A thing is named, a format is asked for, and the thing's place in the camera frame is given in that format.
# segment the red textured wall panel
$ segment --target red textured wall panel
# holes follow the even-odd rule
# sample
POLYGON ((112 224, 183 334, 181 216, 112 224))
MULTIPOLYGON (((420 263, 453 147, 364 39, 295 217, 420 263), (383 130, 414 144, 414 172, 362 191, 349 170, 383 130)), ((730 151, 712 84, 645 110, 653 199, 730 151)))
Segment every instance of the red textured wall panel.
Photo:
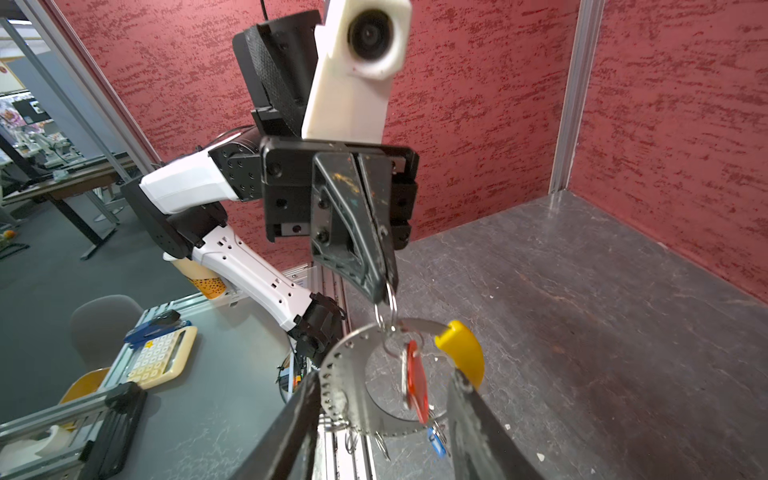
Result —
POLYGON ((570 188, 768 300, 768 2, 607 2, 570 188))
MULTIPOLYGON (((415 237, 546 194, 578 0, 414 3, 409 56, 385 142, 422 157, 415 237)), ((257 0, 58 0, 86 48, 163 159, 250 123, 231 49, 261 21, 257 0)), ((266 0, 271 17, 321 2, 266 0)), ((256 204, 231 223, 278 266, 307 260, 306 240, 263 235, 256 204)))

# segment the beige calculator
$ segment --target beige calculator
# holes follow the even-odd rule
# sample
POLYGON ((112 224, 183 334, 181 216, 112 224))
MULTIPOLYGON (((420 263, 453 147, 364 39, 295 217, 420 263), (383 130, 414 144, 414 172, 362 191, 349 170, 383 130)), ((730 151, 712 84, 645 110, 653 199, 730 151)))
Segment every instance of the beige calculator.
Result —
POLYGON ((175 379, 184 370, 196 335, 196 326, 185 326, 147 341, 127 381, 136 382, 146 390, 175 379))

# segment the metal plate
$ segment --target metal plate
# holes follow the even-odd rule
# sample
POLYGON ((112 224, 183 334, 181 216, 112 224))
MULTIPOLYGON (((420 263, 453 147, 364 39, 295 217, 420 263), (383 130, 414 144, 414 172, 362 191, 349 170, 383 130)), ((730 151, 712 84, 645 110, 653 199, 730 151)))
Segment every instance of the metal plate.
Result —
MULTIPOLYGON (((437 336, 448 327, 431 320, 408 318, 398 320, 396 328, 437 336)), ((387 437, 417 433, 426 425, 386 412, 376 404, 366 386, 366 364, 382 341, 382 330, 373 323, 350 333, 331 349, 320 368, 323 408, 335 420, 348 420, 353 429, 364 435, 378 432, 387 437)))

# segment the camera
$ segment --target camera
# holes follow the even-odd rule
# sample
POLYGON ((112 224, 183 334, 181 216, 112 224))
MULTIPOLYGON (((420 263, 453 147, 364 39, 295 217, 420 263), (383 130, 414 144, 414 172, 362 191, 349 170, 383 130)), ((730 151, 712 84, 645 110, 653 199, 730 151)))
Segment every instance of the camera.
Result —
POLYGON ((317 68, 302 137, 380 144, 392 79, 406 60, 409 0, 332 0, 315 28, 317 68))

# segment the yellow plastic clip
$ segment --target yellow plastic clip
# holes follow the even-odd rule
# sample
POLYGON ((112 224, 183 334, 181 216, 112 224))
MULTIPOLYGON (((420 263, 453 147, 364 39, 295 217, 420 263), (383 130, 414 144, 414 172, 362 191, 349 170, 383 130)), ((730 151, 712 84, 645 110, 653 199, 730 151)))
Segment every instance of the yellow plastic clip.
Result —
POLYGON ((437 348, 447 353, 475 388, 479 388, 485 374, 485 360, 480 342, 463 323, 453 320, 448 329, 435 337, 437 348))

